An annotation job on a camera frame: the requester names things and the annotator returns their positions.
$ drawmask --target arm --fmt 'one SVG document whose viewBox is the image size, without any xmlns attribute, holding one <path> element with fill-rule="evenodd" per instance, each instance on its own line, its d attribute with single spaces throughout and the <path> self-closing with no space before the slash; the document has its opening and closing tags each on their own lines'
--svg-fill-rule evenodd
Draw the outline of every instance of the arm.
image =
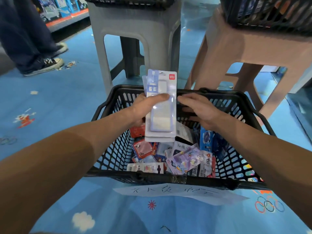
<svg viewBox="0 0 312 234">
<path fill-rule="evenodd" d="M 167 94 L 51 135 L 0 162 L 1 233 L 29 233 L 37 219 L 93 166 L 107 147 Z"/>
<path fill-rule="evenodd" d="M 178 101 L 193 109 L 199 117 L 193 119 L 205 129 L 221 134 L 312 229 L 312 152 L 248 126 L 198 94 L 180 96 Z"/>
</svg>

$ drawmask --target plastic stool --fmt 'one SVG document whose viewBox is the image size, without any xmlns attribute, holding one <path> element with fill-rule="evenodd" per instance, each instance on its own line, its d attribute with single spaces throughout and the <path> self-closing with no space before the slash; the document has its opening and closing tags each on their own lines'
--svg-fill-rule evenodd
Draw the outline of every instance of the plastic stool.
<svg viewBox="0 0 312 234">
<path fill-rule="evenodd" d="M 181 34 L 181 0 L 164 11 L 97 7 L 88 3 L 105 91 L 109 94 L 112 80 L 123 69 L 126 77 L 139 75 L 140 66 L 148 69 L 178 71 Z M 120 36 L 123 60 L 110 71 L 104 36 Z M 140 55 L 139 40 L 144 47 Z"/>
<path fill-rule="evenodd" d="M 235 62 L 244 63 L 240 72 L 227 74 Z M 185 89 L 194 82 L 194 90 L 215 90 L 222 81 L 232 82 L 233 90 L 247 91 L 255 109 L 269 118 L 311 62 L 312 38 L 234 29 L 225 22 L 219 6 L 209 21 Z M 263 65 L 288 68 L 265 104 L 253 82 Z"/>
</svg>

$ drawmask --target jeans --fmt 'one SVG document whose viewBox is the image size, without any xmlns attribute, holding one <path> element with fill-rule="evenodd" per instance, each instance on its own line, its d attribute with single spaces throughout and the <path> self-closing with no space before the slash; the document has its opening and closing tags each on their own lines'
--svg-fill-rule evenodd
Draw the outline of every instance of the jeans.
<svg viewBox="0 0 312 234">
<path fill-rule="evenodd" d="M 0 0 L 0 42 L 22 74 L 41 69 L 43 56 L 57 51 L 31 0 Z"/>
</svg>

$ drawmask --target cloud print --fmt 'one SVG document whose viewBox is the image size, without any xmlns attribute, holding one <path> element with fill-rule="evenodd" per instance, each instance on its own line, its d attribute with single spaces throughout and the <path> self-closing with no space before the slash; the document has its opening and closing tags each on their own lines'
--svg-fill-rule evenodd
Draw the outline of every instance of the cloud print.
<svg viewBox="0 0 312 234">
<path fill-rule="evenodd" d="M 94 227 L 96 223 L 91 215 L 88 215 L 85 211 L 81 213 L 75 213 L 72 222 L 75 228 L 79 228 L 80 232 L 85 232 L 88 229 Z"/>
</svg>

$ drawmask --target black plastic shopping basket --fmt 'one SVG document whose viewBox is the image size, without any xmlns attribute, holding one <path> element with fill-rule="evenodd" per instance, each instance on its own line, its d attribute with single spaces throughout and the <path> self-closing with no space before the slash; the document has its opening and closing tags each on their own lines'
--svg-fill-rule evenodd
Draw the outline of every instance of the black plastic shopping basket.
<svg viewBox="0 0 312 234">
<path fill-rule="evenodd" d="M 220 0 L 235 28 L 312 35 L 312 0 Z"/>
<path fill-rule="evenodd" d="M 166 10 L 176 0 L 85 0 L 99 7 L 126 7 L 132 9 Z"/>
<path fill-rule="evenodd" d="M 97 108 L 92 121 L 99 118 L 104 107 L 105 109 L 100 118 L 131 106 L 135 98 L 143 92 L 143 86 L 115 86 L 111 90 L 106 102 Z M 202 88 L 200 90 L 177 90 L 177 95 L 190 92 L 204 95 L 221 111 L 231 114 L 246 124 L 262 131 L 261 126 L 254 116 L 254 114 L 256 114 L 263 121 L 269 134 L 275 135 L 265 117 L 255 111 L 245 94 L 237 91 L 208 90 Z M 192 128 L 197 122 L 188 120 L 190 115 L 190 113 L 182 111 L 182 106 L 177 104 L 177 121 Z M 96 164 L 88 171 L 86 176 L 111 177 L 124 183 L 139 185 L 179 183 L 230 190 L 236 188 L 268 189 L 267 185 L 260 179 L 259 175 L 252 170 L 252 167 L 247 161 L 231 146 L 228 148 L 228 154 L 223 161 L 216 161 L 216 178 L 127 172 L 127 164 L 134 155 L 131 147 L 132 142 L 133 139 L 130 137 L 129 130 L 127 130 L 107 148 L 103 155 L 97 160 Z"/>
</svg>

